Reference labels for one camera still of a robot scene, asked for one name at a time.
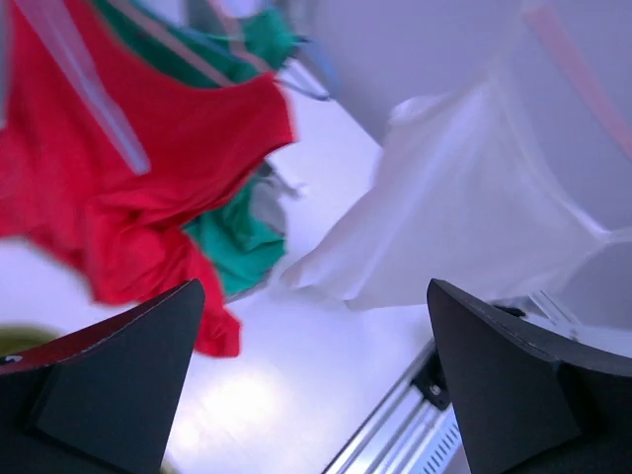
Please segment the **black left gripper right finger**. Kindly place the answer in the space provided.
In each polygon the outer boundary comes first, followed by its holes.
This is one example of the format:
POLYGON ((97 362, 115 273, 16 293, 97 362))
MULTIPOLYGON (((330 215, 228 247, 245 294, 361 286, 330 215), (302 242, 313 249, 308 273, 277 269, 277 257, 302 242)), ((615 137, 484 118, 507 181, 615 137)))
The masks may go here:
POLYGON ((631 360, 431 280, 434 341, 474 473, 628 473, 631 360))

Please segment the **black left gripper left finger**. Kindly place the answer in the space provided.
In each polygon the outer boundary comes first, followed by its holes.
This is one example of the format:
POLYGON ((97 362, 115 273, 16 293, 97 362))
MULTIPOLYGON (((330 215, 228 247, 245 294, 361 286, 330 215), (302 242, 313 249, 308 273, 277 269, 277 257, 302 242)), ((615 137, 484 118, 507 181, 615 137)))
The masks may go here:
POLYGON ((2 472, 159 472, 203 306, 194 279, 2 356, 2 472))

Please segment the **pink wire hanger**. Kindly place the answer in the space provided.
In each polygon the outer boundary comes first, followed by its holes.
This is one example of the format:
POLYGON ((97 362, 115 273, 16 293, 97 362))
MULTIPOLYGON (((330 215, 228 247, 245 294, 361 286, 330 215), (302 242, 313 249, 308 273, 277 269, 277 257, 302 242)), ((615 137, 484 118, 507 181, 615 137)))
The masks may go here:
POLYGON ((555 9, 546 1, 528 1, 522 17, 604 132, 631 160, 631 125, 606 94, 555 9))

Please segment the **white tank top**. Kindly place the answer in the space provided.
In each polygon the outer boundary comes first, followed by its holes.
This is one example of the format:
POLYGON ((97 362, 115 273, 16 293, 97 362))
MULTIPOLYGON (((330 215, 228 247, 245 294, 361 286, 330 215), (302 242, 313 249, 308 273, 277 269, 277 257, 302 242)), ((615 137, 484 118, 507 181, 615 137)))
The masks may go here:
POLYGON ((563 190, 494 73, 397 106, 370 189, 283 281, 364 311, 424 304, 434 278, 483 300, 562 287, 631 230, 563 190))

